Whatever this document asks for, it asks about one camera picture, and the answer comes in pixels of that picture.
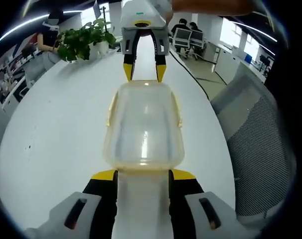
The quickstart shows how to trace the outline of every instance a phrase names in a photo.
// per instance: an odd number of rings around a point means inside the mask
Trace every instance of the office chair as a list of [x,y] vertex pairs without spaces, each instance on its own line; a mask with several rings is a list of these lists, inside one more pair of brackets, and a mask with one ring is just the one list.
[[179,55],[186,57],[184,54],[181,54],[181,48],[189,49],[190,48],[190,38],[191,38],[192,31],[177,28],[174,36],[173,36],[173,46],[176,48],[176,52]]
[[232,160],[237,219],[260,230],[280,207],[296,168],[276,101],[258,78],[244,76],[211,103]]
[[203,59],[202,53],[205,46],[204,34],[202,31],[192,30],[190,38],[190,46],[193,48],[192,55],[197,60],[198,58]]
[[19,92],[23,97],[27,90],[30,89],[37,80],[46,72],[42,55],[35,56],[23,66],[27,86]]

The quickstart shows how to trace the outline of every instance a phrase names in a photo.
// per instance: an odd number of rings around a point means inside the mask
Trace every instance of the yellowish plastic container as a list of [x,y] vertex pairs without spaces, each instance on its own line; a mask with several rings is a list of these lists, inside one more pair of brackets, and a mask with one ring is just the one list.
[[157,81],[123,84],[110,106],[104,156],[123,170],[167,170],[184,158],[181,119],[169,86]]

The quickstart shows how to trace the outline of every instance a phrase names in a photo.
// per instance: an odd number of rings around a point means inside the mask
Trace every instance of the black slot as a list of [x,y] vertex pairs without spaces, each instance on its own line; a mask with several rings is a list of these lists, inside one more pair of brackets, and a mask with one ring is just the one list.
[[129,44],[130,44],[130,40],[126,41],[126,51],[129,51]]
[[221,221],[220,221],[219,217],[217,216],[214,208],[212,207],[212,204],[210,203],[210,201],[207,200],[206,198],[201,198],[201,199],[199,199],[199,201],[205,211],[207,219],[210,222],[211,229],[214,230],[214,229],[219,228],[221,226]]
[[75,229],[80,213],[85,206],[87,199],[78,199],[69,215],[66,218],[65,226],[69,229]]
[[160,47],[161,47],[161,52],[164,52],[164,43],[162,39],[160,39]]
[[149,24],[147,23],[142,23],[142,22],[136,23],[136,27],[147,27],[147,26],[149,26]]

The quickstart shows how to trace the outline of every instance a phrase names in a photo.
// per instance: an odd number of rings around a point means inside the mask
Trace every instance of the curved white desk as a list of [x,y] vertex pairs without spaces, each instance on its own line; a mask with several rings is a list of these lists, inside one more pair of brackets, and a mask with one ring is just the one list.
[[[55,205],[82,192],[94,173],[111,168],[102,150],[108,108],[126,82],[123,58],[115,53],[99,63],[61,61],[14,112],[0,148],[0,197],[23,229],[40,226]],[[235,208],[232,164],[210,102],[171,55],[166,63],[163,82],[175,92],[183,120],[185,159],[178,168]],[[150,38],[140,39],[134,78],[156,78]]]

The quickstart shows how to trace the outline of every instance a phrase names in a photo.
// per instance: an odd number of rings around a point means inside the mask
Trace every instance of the monitor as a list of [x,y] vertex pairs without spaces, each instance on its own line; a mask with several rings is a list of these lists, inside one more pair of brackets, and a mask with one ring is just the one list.
[[95,13],[96,18],[99,18],[101,16],[98,0],[95,0],[95,4],[93,4],[93,12]]

